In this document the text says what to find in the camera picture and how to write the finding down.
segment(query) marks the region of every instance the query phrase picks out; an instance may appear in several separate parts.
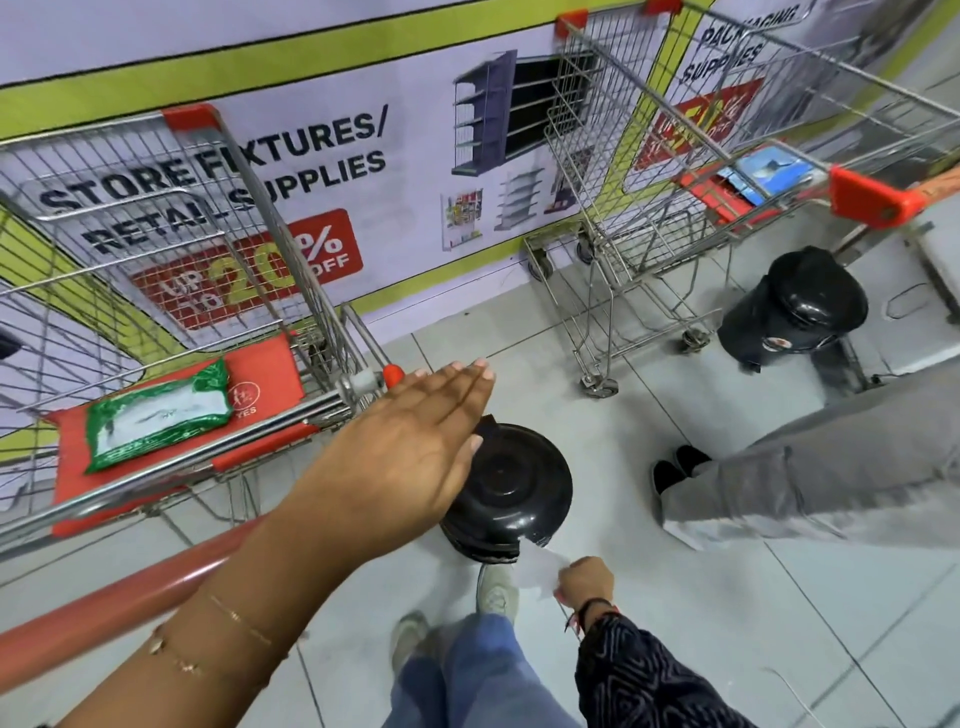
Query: bracelet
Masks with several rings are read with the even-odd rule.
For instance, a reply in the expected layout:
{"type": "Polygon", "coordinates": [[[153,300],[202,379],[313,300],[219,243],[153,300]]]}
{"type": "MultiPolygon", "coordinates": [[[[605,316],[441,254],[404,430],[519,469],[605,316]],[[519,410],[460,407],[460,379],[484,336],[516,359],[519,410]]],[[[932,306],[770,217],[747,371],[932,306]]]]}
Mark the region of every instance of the bracelet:
{"type": "Polygon", "coordinates": [[[619,613],[618,610],[613,604],[602,596],[592,596],[590,599],[585,601],[580,605],[580,609],[577,610],[577,624],[580,626],[580,629],[584,631],[584,634],[587,633],[587,610],[592,607],[594,604],[606,604],[608,607],[611,607],[615,612],[619,613]]]}
{"type": "Polygon", "coordinates": [[[230,618],[230,621],[232,621],[232,622],[234,622],[235,624],[238,624],[239,626],[241,626],[241,627],[243,627],[244,629],[246,629],[247,632],[249,632],[250,635],[251,635],[253,638],[255,638],[258,642],[260,642],[261,644],[263,644],[264,646],[267,646],[267,647],[273,647],[273,646],[274,646],[274,641],[273,641],[273,640],[271,640],[269,637],[267,637],[265,634],[263,634],[263,632],[261,632],[260,630],[258,630],[256,627],[254,627],[253,625],[249,624],[249,623],[248,623],[245,619],[243,619],[240,615],[238,615],[236,612],[234,612],[232,609],[230,609],[230,608],[229,608],[226,604],[224,604],[222,601],[220,601],[220,599],[218,599],[216,595],[207,594],[206,596],[207,596],[207,598],[209,598],[210,601],[212,601],[212,602],[217,606],[217,608],[218,608],[221,612],[223,612],[225,615],[227,615],[227,616],[230,618]]]}
{"type": "Polygon", "coordinates": [[[185,660],[181,655],[179,655],[179,653],[175,649],[171,647],[171,645],[167,641],[166,636],[163,634],[163,627],[165,626],[165,624],[166,622],[163,622],[162,624],[160,624],[154,630],[153,634],[150,636],[150,640],[147,642],[147,652],[150,655],[168,655],[171,658],[174,666],[180,672],[183,672],[187,675],[192,675],[198,678],[203,678],[203,677],[206,677],[207,675],[212,675],[215,677],[219,677],[221,680],[225,682],[229,682],[234,685],[241,685],[242,687],[247,688],[248,690],[253,690],[254,692],[257,692],[257,693],[261,692],[270,683],[270,680],[268,678],[267,682],[262,683],[261,685],[253,686],[251,688],[250,686],[245,685],[244,684],[245,681],[239,677],[236,677],[234,675],[228,675],[224,672],[207,671],[204,667],[201,667],[199,663],[194,663],[194,662],[190,662],[189,660],[185,660]]]}

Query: jeans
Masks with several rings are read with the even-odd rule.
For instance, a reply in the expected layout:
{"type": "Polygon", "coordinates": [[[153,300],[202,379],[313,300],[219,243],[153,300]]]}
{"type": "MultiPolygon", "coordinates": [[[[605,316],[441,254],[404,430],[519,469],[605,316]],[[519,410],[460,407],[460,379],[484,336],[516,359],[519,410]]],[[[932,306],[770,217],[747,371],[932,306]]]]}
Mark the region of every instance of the jeans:
{"type": "Polygon", "coordinates": [[[396,679],[384,728],[574,728],[500,615],[472,615],[443,666],[414,655],[396,679]]]}

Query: person's left hand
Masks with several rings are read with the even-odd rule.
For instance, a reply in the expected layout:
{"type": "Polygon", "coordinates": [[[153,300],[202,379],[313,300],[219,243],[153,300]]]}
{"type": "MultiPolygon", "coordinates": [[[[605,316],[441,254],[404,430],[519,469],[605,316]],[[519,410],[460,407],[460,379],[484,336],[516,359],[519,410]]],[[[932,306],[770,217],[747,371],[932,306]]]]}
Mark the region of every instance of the person's left hand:
{"type": "Polygon", "coordinates": [[[310,514],[353,567],[413,541],[463,488],[492,390],[482,359],[408,375],[334,437],[281,507],[310,514]]]}

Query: sleeve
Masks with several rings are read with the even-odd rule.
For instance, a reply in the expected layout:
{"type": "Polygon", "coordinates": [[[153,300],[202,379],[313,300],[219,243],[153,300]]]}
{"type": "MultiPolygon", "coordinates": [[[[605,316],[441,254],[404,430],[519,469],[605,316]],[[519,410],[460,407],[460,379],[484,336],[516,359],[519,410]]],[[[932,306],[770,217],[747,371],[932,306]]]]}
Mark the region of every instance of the sleeve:
{"type": "Polygon", "coordinates": [[[589,728],[755,728],[660,640],[616,613],[584,636],[576,679],[589,728]]]}

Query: beige shoe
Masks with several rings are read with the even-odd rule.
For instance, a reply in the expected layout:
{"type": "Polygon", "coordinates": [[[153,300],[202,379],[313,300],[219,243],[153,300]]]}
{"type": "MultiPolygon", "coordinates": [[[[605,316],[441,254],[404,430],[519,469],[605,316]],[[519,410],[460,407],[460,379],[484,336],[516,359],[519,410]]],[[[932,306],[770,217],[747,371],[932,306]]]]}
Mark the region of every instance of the beige shoe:
{"type": "Polygon", "coordinates": [[[477,577],[477,612],[482,615],[503,615],[516,621],[520,592],[514,586],[513,567],[507,564],[484,564],[477,577]]]}
{"type": "Polygon", "coordinates": [[[394,668],[394,677],[400,674],[420,644],[430,634],[430,625],[422,612],[411,612],[396,623],[390,638],[390,663],[394,668]]]}

